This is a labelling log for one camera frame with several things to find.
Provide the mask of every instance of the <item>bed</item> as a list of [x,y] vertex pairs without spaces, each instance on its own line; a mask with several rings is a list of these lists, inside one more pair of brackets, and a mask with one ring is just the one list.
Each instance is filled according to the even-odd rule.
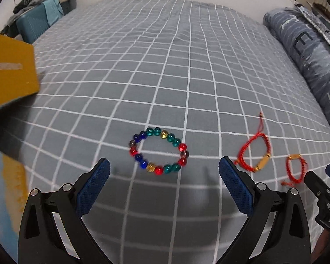
[[[0,120],[0,150],[25,165],[29,190],[43,192],[107,158],[111,176],[83,220],[113,263],[221,257],[246,216],[221,182],[218,161],[235,160],[257,132],[259,112],[272,157],[251,174],[254,181],[286,191],[286,157],[300,153],[330,186],[330,126],[319,104],[267,28],[235,10],[188,0],[105,0],[72,11],[34,47],[41,89]],[[191,155],[178,174],[148,173],[129,156],[132,136],[148,126],[187,143]],[[258,139],[246,161],[256,164],[265,151]],[[147,139],[142,152],[158,164],[178,159],[160,138]],[[300,174],[298,162],[293,174]],[[316,198],[304,184],[297,189],[314,247],[322,230]]]

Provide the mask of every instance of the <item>gold bead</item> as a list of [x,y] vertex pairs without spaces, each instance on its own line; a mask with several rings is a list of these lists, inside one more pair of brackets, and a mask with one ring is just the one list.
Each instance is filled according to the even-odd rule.
[[153,163],[148,163],[148,165],[147,165],[148,172],[154,172],[155,168],[156,168],[156,165],[154,165]]
[[163,139],[166,139],[168,134],[169,134],[168,131],[162,130],[162,132],[160,133],[160,137],[163,138]]

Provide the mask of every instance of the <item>teal bead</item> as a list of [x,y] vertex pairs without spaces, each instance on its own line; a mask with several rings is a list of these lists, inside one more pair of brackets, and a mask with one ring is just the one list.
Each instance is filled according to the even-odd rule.
[[178,163],[174,163],[171,167],[173,172],[178,172],[181,169],[181,166]]
[[153,136],[154,129],[152,127],[148,127],[145,133],[147,134],[147,136]]
[[172,141],[174,147],[178,147],[179,144],[181,144],[181,139],[176,138]]
[[155,136],[160,136],[160,133],[161,133],[161,128],[159,128],[159,127],[155,127],[155,128],[154,128],[154,135],[155,135]]
[[175,135],[170,133],[169,135],[167,135],[166,139],[172,143],[175,140]]
[[172,165],[170,165],[170,164],[166,164],[165,166],[164,166],[164,173],[165,174],[169,174],[169,173],[171,173],[172,172]]

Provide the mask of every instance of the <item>beaded bracelet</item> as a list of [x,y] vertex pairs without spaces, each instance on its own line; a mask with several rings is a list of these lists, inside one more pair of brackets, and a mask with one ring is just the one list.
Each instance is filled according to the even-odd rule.
[[[137,143],[141,140],[147,139],[148,136],[160,136],[162,139],[168,140],[174,147],[177,147],[180,151],[180,159],[171,164],[166,164],[164,167],[156,166],[155,164],[148,162],[143,158],[143,155],[138,153],[137,151]],[[169,133],[166,130],[161,130],[159,127],[155,127],[154,129],[148,127],[147,130],[141,131],[139,134],[134,134],[133,139],[129,142],[129,153],[132,157],[139,162],[139,166],[142,169],[147,169],[148,172],[154,172],[155,174],[169,174],[171,172],[178,172],[181,167],[187,164],[187,158],[189,157],[189,152],[187,151],[187,145],[185,143],[181,143],[181,139],[176,138],[174,134]]]

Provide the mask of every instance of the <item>white label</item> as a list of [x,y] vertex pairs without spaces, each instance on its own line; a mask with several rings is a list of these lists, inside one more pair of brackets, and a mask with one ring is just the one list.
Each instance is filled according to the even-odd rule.
[[21,63],[0,62],[0,70],[19,70],[23,69]]

